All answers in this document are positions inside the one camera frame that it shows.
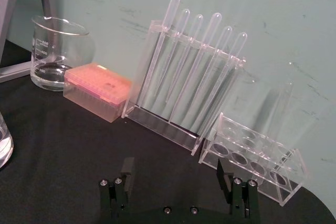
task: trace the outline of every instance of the pipette stand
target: pipette stand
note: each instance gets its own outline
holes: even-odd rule
[[[236,39],[236,42],[238,42],[235,43],[236,46],[232,46],[232,48],[238,48],[238,50],[235,52],[232,51],[231,54],[225,53],[221,49],[223,47],[219,46],[219,42],[217,43],[217,46],[212,47],[210,42],[212,42],[213,35],[222,18],[221,14],[219,13],[213,15],[201,41],[198,41],[196,36],[202,24],[202,15],[197,15],[195,17],[188,35],[185,35],[183,34],[183,30],[185,28],[185,24],[188,21],[188,16],[190,13],[188,9],[182,11],[180,21],[177,22],[176,26],[172,26],[179,2],[180,0],[171,0],[165,19],[163,21],[154,20],[150,24],[145,41],[144,51],[136,75],[133,78],[134,81],[132,83],[130,95],[126,101],[122,117],[128,117],[134,120],[135,122],[149,128],[157,134],[164,136],[172,142],[188,149],[192,152],[192,155],[194,155],[200,146],[205,133],[208,132],[212,126],[211,121],[214,121],[216,118],[218,118],[222,97],[224,97],[225,94],[229,91],[231,84],[234,82],[235,77],[239,73],[239,69],[241,69],[245,62],[243,59],[240,59],[237,56],[246,40],[247,35],[245,33],[238,35],[238,38]],[[231,30],[231,27],[224,28],[222,33],[223,35],[220,39],[220,41],[224,42],[221,43],[221,45],[226,45],[227,39],[229,37],[228,33],[231,32]],[[167,48],[168,51],[171,52],[169,54],[170,56],[167,57],[167,60],[162,60],[164,55],[163,51],[167,51]],[[186,66],[185,62],[194,55],[197,56],[193,61],[191,69],[188,70],[187,77],[185,79],[177,78],[175,76],[176,73],[180,73],[181,69]],[[213,55],[212,59],[217,57],[216,59],[220,59],[223,62],[226,62],[223,70],[220,69],[222,71],[221,74],[218,74],[219,79],[225,79],[226,81],[225,92],[222,92],[223,86],[220,86],[217,83],[213,85],[213,88],[211,86],[210,92],[202,91],[202,89],[206,86],[204,84],[205,82],[202,81],[208,76],[205,73],[211,69],[211,64],[212,66],[216,65],[213,64],[213,61],[209,60],[207,67],[205,66],[207,71],[205,73],[200,72],[200,74],[198,74],[197,66],[199,62],[197,61],[204,59],[205,55]],[[171,70],[171,73],[174,73],[174,77],[166,78],[166,82],[162,81],[164,77],[168,75],[168,66],[171,67],[173,65],[172,62],[177,59],[179,60],[179,63],[176,64],[176,68]],[[158,67],[158,62],[160,62],[160,60],[161,62],[164,61],[165,63]],[[159,74],[155,72],[158,68],[160,69]],[[202,81],[196,84],[196,87],[198,87],[197,92],[199,90],[200,92],[198,93],[198,96],[195,95],[194,97],[203,99],[204,103],[202,106],[197,107],[193,104],[190,105],[190,107],[197,109],[201,108],[201,111],[196,114],[196,116],[199,117],[193,121],[193,123],[198,122],[201,125],[201,127],[198,128],[198,131],[186,129],[173,120],[174,116],[180,113],[179,109],[177,108],[181,106],[181,101],[186,97],[186,95],[190,95],[190,93],[194,91],[196,92],[196,89],[190,91],[190,83],[197,78],[202,79]],[[176,95],[176,97],[172,99],[173,95],[170,96],[171,89],[174,89],[178,85],[180,85],[182,88],[178,93],[179,95]],[[144,101],[148,98],[152,99],[152,103],[149,103],[150,105],[156,103],[159,100],[157,94],[160,90],[169,90],[167,91],[167,100],[164,98],[165,100],[162,101],[164,106],[167,105],[168,101],[168,103],[170,102],[173,107],[172,111],[169,111],[168,116],[163,116],[162,114],[151,111],[144,106]],[[215,97],[217,99],[217,105],[214,105]]]
[[[218,157],[229,159],[236,165],[237,176],[255,180],[258,191],[281,206],[300,189],[308,176],[299,150],[286,148],[222,113],[217,129],[212,129],[204,143],[199,162],[216,168]]]
[[[0,62],[3,54],[7,31],[16,0],[0,0]],[[55,0],[42,0],[45,16],[56,15]],[[30,73],[30,62],[24,62],[9,67],[0,68],[0,82],[12,80]]]

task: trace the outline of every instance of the black metal clamp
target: black metal clamp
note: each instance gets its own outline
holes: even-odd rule
[[[137,214],[129,211],[129,198],[134,181],[134,158],[126,158],[121,176],[113,182],[103,179],[99,182],[101,216],[99,224],[259,224],[258,184],[254,180],[242,181],[234,177],[233,172],[225,172],[223,167],[229,161],[220,158],[217,165],[217,178],[226,201],[230,204],[230,213],[223,214],[212,210],[191,206],[189,209],[163,207]]]

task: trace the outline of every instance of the clear acrylic rack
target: clear acrylic rack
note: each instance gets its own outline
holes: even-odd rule
[[[237,176],[254,179],[258,182],[259,192],[283,206],[308,177],[299,150],[287,148],[275,141],[284,120],[291,92],[292,84],[288,83],[276,99],[269,99],[273,102],[263,103],[264,108],[261,108],[259,115],[255,116],[255,121],[259,125],[256,127],[254,124],[254,129],[261,130],[260,122],[263,122],[267,125],[265,134],[237,123],[221,113],[217,125],[213,126],[206,136],[199,162],[216,168],[218,157],[227,158],[236,165]],[[262,113],[265,107],[269,110]],[[265,116],[260,116],[261,114],[269,115],[268,124]]]
[[[171,0],[163,21],[151,22],[122,117],[140,123],[193,155],[218,118],[245,62],[239,53],[247,35],[240,33],[226,52],[232,32],[226,26],[215,46],[211,46],[221,14],[214,13],[205,32],[199,34],[203,22],[200,14],[194,17],[190,29],[186,29],[188,9],[182,10],[173,23],[179,3]]]

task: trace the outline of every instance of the plastic pipette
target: plastic pipette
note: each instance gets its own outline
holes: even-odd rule
[[[173,24],[173,20],[175,18],[176,11],[177,11],[177,8],[179,7],[179,5],[180,5],[180,0],[170,0],[166,15],[165,15],[165,17],[163,19],[163,22],[162,22],[163,31],[161,32],[161,34],[159,36],[159,40],[157,41],[157,45],[156,45],[156,48],[155,48],[155,51],[154,51],[154,54],[153,54],[153,58],[152,58],[151,64],[150,64],[149,69],[148,69],[147,78],[145,79],[145,82],[143,84],[143,88],[142,88],[142,91],[141,91],[141,94],[140,94],[140,97],[139,97],[139,100],[138,100],[138,105],[139,106],[142,105],[143,99],[144,99],[145,95],[147,94],[148,86],[151,82],[153,72],[154,72],[154,69],[155,69],[155,65],[156,65],[156,62],[158,60],[161,48],[162,48],[162,44],[164,42],[164,38],[166,37],[166,32],[171,28],[171,26]]]
[[[179,38],[180,36],[183,34],[184,32],[184,29],[185,29],[185,26],[188,22],[188,19],[189,19],[189,15],[190,15],[190,11],[188,9],[184,9],[180,15],[180,18],[177,22],[177,25],[176,25],[176,32],[175,34],[173,35],[174,37],[174,40],[173,40],[173,47],[171,49],[171,51],[169,52],[169,55],[164,63],[164,69],[163,71],[161,72],[160,76],[159,76],[159,82],[158,84],[156,85],[156,88],[155,88],[155,91],[154,91],[154,94],[155,96],[157,95],[157,92],[161,86],[161,83],[162,83],[162,80],[165,78],[166,76],[166,73],[167,73],[167,69],[168,67],[170,66],[170,62],[172,60],[172,57],[174,55],[174,51],[175,51],[175,48],[176,48],[176,45],[177,45],[177,42],[179,41]]]
[[[210,42],[212,41],[215,33],[216,33],[216,30],[217,30],[217,27],[219,25],[219,23],[221,22],[222,20],[222,15],[220,13],[214,13],[210,19],[210,22],[206,28],[206,31],[205,31],[205,34],[203,36],[203,39],[201,41],[201,48],[199,49],[197,55],[196,55],[196,58],[195,58],[195,61],[191,67],[191,70],[187,76],[187,79],[186,81],[184,82],[183,84],[183,87],[182,87],[182,90],[180,91],[179,95],[178,95],[178,98],[177,98],[177,101],[174,105],[174,108],[173,108],[173,111],[170,115],[170,118],[169,118],[169,122],[171,121],[174,113],[175,113],[175,110],[176,110],[176,107],[181,99],[181,96],[182,94],[184,93],[186,87],[188,86],[189,82],[191,80],[194,79],[195,75],[197,74],[197,67],[198,65],[200,64],[199,62],[201,61],[201,58],[202,56],[204,55],[204,52],[205,52],[205,49],[207,46],[209,46]]]
[[[197,35],[198,35],[198,32],[202,26],[202,23],[203,23],[203,16],[201,14],[198,14],[194,21],[193,21],[193,24],[191,25],[191,29],[190,29],[190,32],[189,32],[189,43],[188,45],[185,46],[184,50],[183,50],[183,53],[182,53],[182,57],[177,65],[177,69],[176,69],[176,72],[173,76],[173,80],[170,84],[170,87],[169,87],[169,91],[168,91],[168,95],[167,95],[167,98],[166,98],[166,102],[168,101],[168,99],[170,98],[170,95],[172,94],[172,91],[173,91],[173,88],[175,87],[176,85],[176,82],[178,80],[178,78],[180,77],[180,74],[181,74],[181,70],[184,66],[184,63],[185,63],[185,60],[189,54],[189,51],[190,51],[190,48],[191,48],[191,45],[192,43],[194,42],[194,40],[196,39]]]
[[[226,62],[223,70],[221,71],[214,87],[212,88],[212,91],[206,100],[204,106],[202,107],[200,113],[198,114],[195,122],[201,120],[204,117],[205,112],[208,110],[210,104],[212,103],[215,95],[218,92],[218,89],[221,87],[222,83],[225,81],[226,77],[228,74],[231,72],[231,70],[235,67],[237,59],[239,59],[239,53],[241,49],[243,48],[245,42],[247,39],[247,34],[246,33],[240,33],[235,41],[235,43],[232,46],[232,49],[229,53],[230,59]]]
[[[215,52],[214,52],[214,54],[213,54],[213,56],[212,56],[212,58],[210,60],[209,65],[207,66],[207,68],[205,70],[205,73],[204,73],[204,75],[203,75],[203,77],[201,79],[200,84],[198,85],[198,88],[196,90],[194,98],[197,98],[198,93],[202,93],[203,92],[203,90],[205,88],[203,86],[203,84],[207,83],[206,81],[209,78],[210,71],[211,71],[212,67],[214,66],[214,63],[215,63],[215,61],[216,61],[216,59],[218,57],[219,52],[220,51],[224,51],[224,49],[225,49],[225,47],[226,47],[226,45],[227,45],[227,43],[228,43],[228,41],[230,39],[231,32],[232,32],[232,27],[230,27],[230,26],[227,26],[227,27],[225,27],[223,29],[223,32],[222,32],[222,34],[221,34],[221,36],[220,36],[220,38],[219,38],[219,40],[217,42],[217,45],[215,47],[216,50],[215,50]]]
[[[287,112],[289,100],[293,92],[292,83],[286,83],[283,87],[281,94],[278,98],[276,109],[273,113],[273,117],[270,121],[266,136],[277,141],[279,132],[284,122],[284,117]]]
[[[237,78],[237,75],[238,75],[238,71],[236,71],[236,69],[232,69],[228,73],[228,75],[226,77],[227,86],[225,87],[225,91],[224,91],[223,95],[221,96],[220,100],[212,106],[211,111],[208,112],[207,117],[204,119],[204,121],[208,122],[208,123],[201,125],[200,130],[198,131],[198,134],[200,135],[200,137],[198,137],[197,140],[196,140],[195,147],[192,150],[192,155],[194,155],[195,152],[197,151],[198,146],[201,144],[202,139],[205,137],[205,135],[207,134],[210,127],[212,127],[214,125],[214,123],[216,121],[216,118],[218,117],[219,110],[220,110],[224,100],[226,99],[228,91],[230,90],[232,84],[235,82],[235,80]]]

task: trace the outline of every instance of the water in beaker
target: water in beaker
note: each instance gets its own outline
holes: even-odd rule
[[[90,63],[87,30],[66,19],[36,16],[30,77],[37,86],[62,91],[65,71]]]
[[[13,139],[0,113],[0,167],[10,158],[13,152]]]

